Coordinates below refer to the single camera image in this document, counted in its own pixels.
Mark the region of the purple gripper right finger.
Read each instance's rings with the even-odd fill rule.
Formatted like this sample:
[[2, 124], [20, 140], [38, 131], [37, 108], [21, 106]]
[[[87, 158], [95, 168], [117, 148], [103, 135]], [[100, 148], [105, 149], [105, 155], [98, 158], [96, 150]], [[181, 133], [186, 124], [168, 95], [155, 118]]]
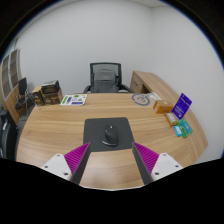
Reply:
[[132, 143], [132, 152], [144, 184], [152, 183], [182, 169], [169, 154], [158, 154], [136, 142]]

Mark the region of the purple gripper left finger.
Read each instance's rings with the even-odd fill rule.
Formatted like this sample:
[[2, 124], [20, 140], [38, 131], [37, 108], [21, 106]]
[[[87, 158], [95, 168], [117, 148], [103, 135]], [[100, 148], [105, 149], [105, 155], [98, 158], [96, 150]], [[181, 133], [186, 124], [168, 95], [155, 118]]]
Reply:
[[86, 143], [65, 155], [55, 154], [42, 169], [79, 185], [90, 153], [90, 143]]

